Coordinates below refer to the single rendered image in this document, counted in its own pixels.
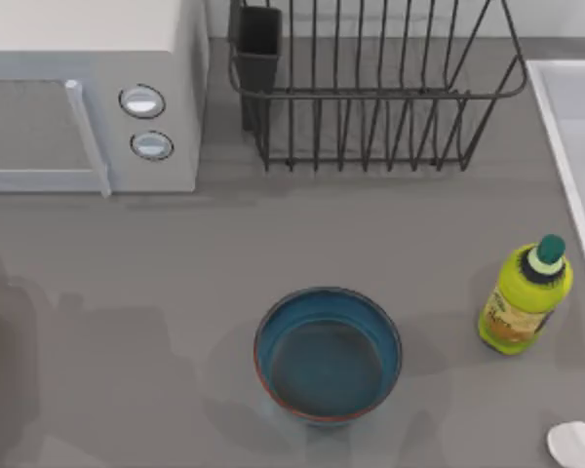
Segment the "large microwave knob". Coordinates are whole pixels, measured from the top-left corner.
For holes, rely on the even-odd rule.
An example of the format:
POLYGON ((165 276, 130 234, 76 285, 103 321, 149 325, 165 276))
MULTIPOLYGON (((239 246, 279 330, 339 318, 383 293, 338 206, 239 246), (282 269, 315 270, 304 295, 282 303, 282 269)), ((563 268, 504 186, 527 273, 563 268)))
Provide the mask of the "large microwave knob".
POLYGON ((144 84, 122 90, 118 99, 121 108, 137 119, 154 119, 166 109, 163 95, 155 88, 144 84))

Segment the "small microwave knob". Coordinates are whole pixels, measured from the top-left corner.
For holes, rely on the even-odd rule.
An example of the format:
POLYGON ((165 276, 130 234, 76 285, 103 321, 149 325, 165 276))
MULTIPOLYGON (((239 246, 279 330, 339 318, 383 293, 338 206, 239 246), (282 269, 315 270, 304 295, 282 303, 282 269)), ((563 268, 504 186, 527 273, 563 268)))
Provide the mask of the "small microwave knob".
POLYGON ((175 150, 168 136, 155 131, 132 136, 130 147, 136 156, 147 161, 163 161, 171 157, 175 150))

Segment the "pale microwave oven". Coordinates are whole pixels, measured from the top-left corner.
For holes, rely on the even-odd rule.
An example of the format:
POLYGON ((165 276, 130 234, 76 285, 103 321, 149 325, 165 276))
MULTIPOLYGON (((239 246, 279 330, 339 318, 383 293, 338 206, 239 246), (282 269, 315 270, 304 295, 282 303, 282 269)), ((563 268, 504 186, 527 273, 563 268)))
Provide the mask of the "pale microwave oven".
POLYGON ((109 165, 112 194, 195 188, 210 64, 204 0, 0 0, 0 80, 80 80, 109 165), (137 119, 119 93, 158 90, 165 111, 137 119), (147 161, 132 136, 168 136, 174 153, 147 161))

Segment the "white sink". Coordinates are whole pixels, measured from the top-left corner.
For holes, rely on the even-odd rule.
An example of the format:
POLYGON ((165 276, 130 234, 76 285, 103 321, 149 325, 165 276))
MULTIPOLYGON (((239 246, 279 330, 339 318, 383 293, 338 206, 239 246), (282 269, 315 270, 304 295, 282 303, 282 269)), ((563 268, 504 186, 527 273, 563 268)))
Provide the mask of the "white sink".
POLYGON ((585 257, 585 59, 526 66, 585 257))

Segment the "blue bowl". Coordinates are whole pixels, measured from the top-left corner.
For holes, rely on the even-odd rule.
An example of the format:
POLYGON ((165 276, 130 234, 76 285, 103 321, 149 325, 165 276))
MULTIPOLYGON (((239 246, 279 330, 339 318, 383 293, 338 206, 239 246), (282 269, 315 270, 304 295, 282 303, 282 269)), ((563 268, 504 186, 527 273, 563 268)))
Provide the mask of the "blue bowl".
POLYGON ((340 287, 291 292, 263 316, 253 366, 270 399, 315 426, 349 424, 390 396, 403 368, 394 320, 366 295, 340 287))

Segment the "yellow-green bottle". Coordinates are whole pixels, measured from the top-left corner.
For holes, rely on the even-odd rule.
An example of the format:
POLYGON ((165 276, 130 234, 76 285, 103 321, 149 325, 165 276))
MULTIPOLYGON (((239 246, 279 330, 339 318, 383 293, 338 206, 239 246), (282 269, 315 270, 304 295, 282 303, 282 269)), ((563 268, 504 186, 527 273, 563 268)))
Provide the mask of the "yellow-green bottle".
POLYGON ((555 234, 512 251, 478 318, 480 339, 504 356, 526 351, 573 285, 566 242, 555 234))

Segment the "black cutlery holder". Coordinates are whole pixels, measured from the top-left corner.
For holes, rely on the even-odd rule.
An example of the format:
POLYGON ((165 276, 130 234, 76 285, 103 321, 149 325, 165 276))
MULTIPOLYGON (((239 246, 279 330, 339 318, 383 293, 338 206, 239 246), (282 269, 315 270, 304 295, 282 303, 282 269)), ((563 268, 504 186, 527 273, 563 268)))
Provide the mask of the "black cutlery holder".
POLYGON ((276 83, 281 56, 282 11, 271 6, 249 6, 244 0, 230 0, 228 39, 232 62, 240 81, 242 128, 256 133, 259 110, 276 83))

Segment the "microwave oven door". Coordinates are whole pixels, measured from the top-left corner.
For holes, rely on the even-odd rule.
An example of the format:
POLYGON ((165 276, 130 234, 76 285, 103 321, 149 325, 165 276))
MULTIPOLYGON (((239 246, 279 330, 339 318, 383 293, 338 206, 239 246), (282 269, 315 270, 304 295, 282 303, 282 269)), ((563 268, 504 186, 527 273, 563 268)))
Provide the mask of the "microwave oven door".
POLYGON ((101 194, 65 81, 0 80, 0 193, 101 194))

